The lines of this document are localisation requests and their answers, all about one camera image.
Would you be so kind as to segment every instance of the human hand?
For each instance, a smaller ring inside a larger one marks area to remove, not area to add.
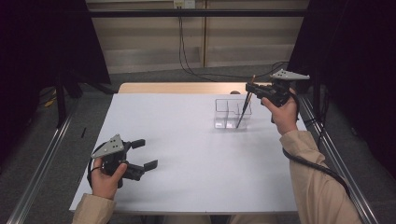
[[[93,167],[102,167],[102,158],[95,159]],[[122,163],[113,175],[104,174],[102,169],[92,171],[92,194],[98,197],[114,200],[118,182],[127,169],[127,164]]]
[[[262,103],[271,111],[277,131],[281,135],[298,130],[296,125],[297,104],[292,97],[281,107],[273,105],[271,101],[265,97],[262,98]]]

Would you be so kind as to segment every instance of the beige sleeve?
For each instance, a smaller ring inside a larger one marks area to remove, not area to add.
[[[109,199],[84,194],[78,203],[73,224],[106,224],[113,214],[116,203]]]
[[[290,155],[326,166],[310,132],[285,133],[280,142]],[[302,223],[361,223],[356,207],[335,179],[295,161],[290,161],[290,175]]]

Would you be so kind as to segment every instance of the black cable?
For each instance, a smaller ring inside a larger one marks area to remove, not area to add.
[[[93,151],[92,154],[94,154],[95,152],[97,152],[97,151],[99,150],[99,148],[101,148],[105,143],[106,143],[106,142],[102,143],[99,147],[97,147],[97,148]],[[91,177],[92,171],[93,171],[94,169],[99,168],[99,167],[95,167],[95,168],[93,168],[93,169],[91,170],[92,161],[93,161],[93,158],[90,157],[90,161],[88,162],[88,167],[87,167],[87,172],[88,172],[88,174],[87,174],[87,179],[88,179],[88,183],[90,183],[90,187],[91,187],[91,188],[92,188],[92,177]]]
[[[348,186],[347,186],[347,183],[345,182],[345,180],[344,180],[339,174],[337,174],[337,173],[334,172],[333,170],[331,170],[331,169],[329,169],[329,168],[327,168],[327,167],[324,167],[324,166],[322,166],[322,165],[313,163],[313,162],[311,162],[311,161],[307,161],[307,160],[302,159],[302,158],[300,158],[300,157],[291,156],[291,155],[285,150],[285,148],[282,148],[282,149],[283,149],[283,154],[285,154],[285,156],[286,156],[289,160],[292,160],[292,161],[298,162],[298,163],[300,163],[300,164],[302,164],[302,165],[311,167],[311,168],[313,168],[313,169],[315,169],[315,170],[321,171],[321,172],[325,173],[326,175],[329,175],[329,176],[331,176],[332,178],[334,178],[338,183],[340,183],[340,184],[344,187],[347,196],[350,198],[350,192],[349,192],[349,188],[348,188]]]
[[[299,111],[300,111],[300,103],[299,103],[299,100],[298,100],[298,98],[297,98],[297,95],[294,94],[294,93],[292,93],[291,91],[290,91],[290,96],[293,98],[293,100],[294,100],[294,101],[296,102],[296,104],[297,104],[297,116],[298,116]],[[328,107],[329,107],[329,103],[327,102],[327,103],[325,104],[325,107],[323,108],[323,110],[327,112]],[[329,168],[327,168],[327,167],[324,167],[324,166],[322,166],[322,165],[313,163],[313,162],[311,162],[311,161],[307,161],[307,160],[302,159],[302,158],[299,158],[299,157],[292,156],[292,155],[290,155],[290,154],[285,150],[285,148],[282,148],[282,149],[283,149],[283,154],[285,154],[285,156],[286,156],[288,159],[290,159],[290,160],[292,160],[292,161],[296,161],[296,162],[298,162],[298,163],[300,163],[300,164],[302,164],[302,165],[306,165],[306,166],[311,167],[311,168],[313,168],[313,169],[316,169],[316,170],[318,170],[318,171],[321,171],[321,172],[325,173],[326,175],[329,175],[329,176],[331,176],[332,178],[334,178],[336,181],[338,181],[338,183],[340,183],[340,184],[344,187],[347,196],[350,198],[350,192],[349,192],[349,188],[348,188],[348,186],[347,186],[347,183],[344,181],[344,179],[343,179],[339,174],[337,174],[337,173],[334,172],[333,170],[331,170],[331,169],[329,169]]]
[[[214,74],[214,73],[200,73],[200,74],[197,74],[197,73],[193,72],[192,69],[190,68],[189,62],[188,62],[188,60],[187,60],[186,50],[185,50],[185,46],[184,46],[183,20],[182,20],[181,17],[178,17],[178,19],[179,19],[179,21],[178,21],[178,23],[179,23],[179,49],[178,49],[178,59],[179,59],[181,68],[182,68],[186,73],[191,74],[191,75],[196,76],[196,77],[199,77],[199,78],[203,78],[203,79],[209,80],[209,81],[213,81],[213,82],[216,82],[216,81],[213,80],[213,79],[210,79],[210,78],[202,77],[202,76],[212,76],[212,77],[235,77],[235,78],[242,78],[242,79],[250,79],[250,78],[251,78],[251,77],[245,77],[245,76],[235,76],[235,75],[225,75],[225,74]],[[185,62],[186,62],[186,65],[187,65],[188,70],[184,67],[184,65],[183,65],[183,63],[182,63],[182,60],[181,60],[181,51],[183,51],[184,60],[185,60]],[[288,62],[277,62],[277,63],[273,63],[273,64],[272,64],[272,69],[271,69],[271,71],[269,71],[269,72],[267,72],[267,73],[265,73],[265,74],[258,75],[258,76],[256,76],[256,78],[258,78],[258,77],[265,77],[265,76],[268,76],[268,75],[273,74],[274,71],[275,71],[276,69],[278,69],[280,66],[282,66],[284,63],[288,63]]]
[[[320,132],[319,132],[318,141],[317,141],[318,149],[320,149],[320,140],[321,140],[323,133],[325,131],[326,116],[327,116],[327,111],[329,110],[329,105],[330,105],[330,95],[329,95],[329,92],[327,91],[327,89],[325,90],[322,101],[323,101],[323,106],[320,110],[320,119],[322,121],[322,125],[320,127]]]
[[[309,127],[312,124],[314,124],[315,122],[317,122],[317,119],[308,119],[308,120],[303,120],[305,127]]]
[[[180,61],[181,68],[182,68],[186,73],[188,73],[188,74],[190,74],[190,75],[193,75],[193,76],[195,76],[195,77],[202,78],[202,79],[205,79],[205,80],[208,80],[208,81],[216,82],[215,80],[210,79],[210,78],[207,78],[207,77],[200,77],[200,76],[196,75],[196,74],[191,70],[191,68],[190,68],[190,66],[189,66],[189,62],[187,61],[186,51],[185,51],[185,48],[184,48],[183,20],[181,19],[181,17],[178,18],[178,28],[179,28],[178,60]],[[186,65],[187,65],[187,67],[189,68],[190,71],[188,71],[188,70],[184,67],[183,62],[181,61],[181,49],[183,49],[183,52],[184,52],[184,59],[185,59],[185,61],[186,61]]]

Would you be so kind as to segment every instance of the white table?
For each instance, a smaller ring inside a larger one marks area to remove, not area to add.
[[[252,97],[245,130],[214,128],[216,99],[245,95],[119,93],[114,95],[96,146],[119,133],[146,139],[128,161],[158,168],[140,181],[124,179],[115,212],[130,214],[241,214],[297,211],[289,160],[269,111]],[[304,124],[298,122],[299,129]],[[91,193],[86,174],[71,204]]]

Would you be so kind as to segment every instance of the transparent box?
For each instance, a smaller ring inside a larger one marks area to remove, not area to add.
[[[236,129],[242,116],[245,100],[239,99],[217,99],[215,128],[217,129]],[[246,129],[251,116],[250,103],[247,105],[244,117],[239,123],[238,129]]]

